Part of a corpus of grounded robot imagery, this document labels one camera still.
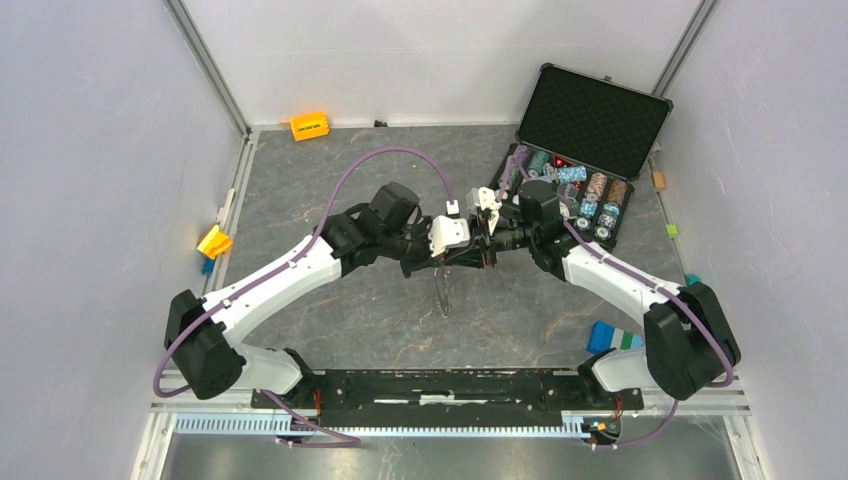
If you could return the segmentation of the large metal disc keyring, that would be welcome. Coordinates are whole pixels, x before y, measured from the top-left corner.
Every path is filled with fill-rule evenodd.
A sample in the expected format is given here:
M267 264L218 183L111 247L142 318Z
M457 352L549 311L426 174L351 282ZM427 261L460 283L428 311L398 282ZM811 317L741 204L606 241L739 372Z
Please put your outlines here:
M444 266L439 266L433 272L435 297L440 314L447 317L451 310L448 292L448 272Z

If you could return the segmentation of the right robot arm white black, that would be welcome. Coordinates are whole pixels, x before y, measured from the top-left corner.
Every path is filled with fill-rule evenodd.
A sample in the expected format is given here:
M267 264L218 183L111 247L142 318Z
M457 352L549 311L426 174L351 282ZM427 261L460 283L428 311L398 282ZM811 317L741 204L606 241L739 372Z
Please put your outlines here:
M641 346L610 347L579 368L580 400L602 408L618 392L658 388L686 400L703 388L723 388L734 380L741 353L715 292L702 282L679 285L647 274L588 242L574 221L560 212L555 187L541 180L518 189L519 219L500 228L494 191L469 194L475 214L458 217L456 202L437 217L429 233L433 257L443 263L473 257L494 264L499 251L527 249L543 271L599 296L643 329Z

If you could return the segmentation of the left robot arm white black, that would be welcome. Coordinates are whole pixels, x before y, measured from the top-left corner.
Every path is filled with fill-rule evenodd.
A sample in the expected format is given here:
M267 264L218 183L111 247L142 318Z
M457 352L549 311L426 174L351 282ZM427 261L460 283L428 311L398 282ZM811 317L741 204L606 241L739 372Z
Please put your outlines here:
M206 297L186 289L169 306L164 347L186 381L167 398L190 392L209 400L231 388L270 390L290 407L306 405L314 381L291 350L245 344L247 335L295 300L378 258L397 260L404 275L432 258L436 218L418 197L390 182L368 203L330 215L292 250Z

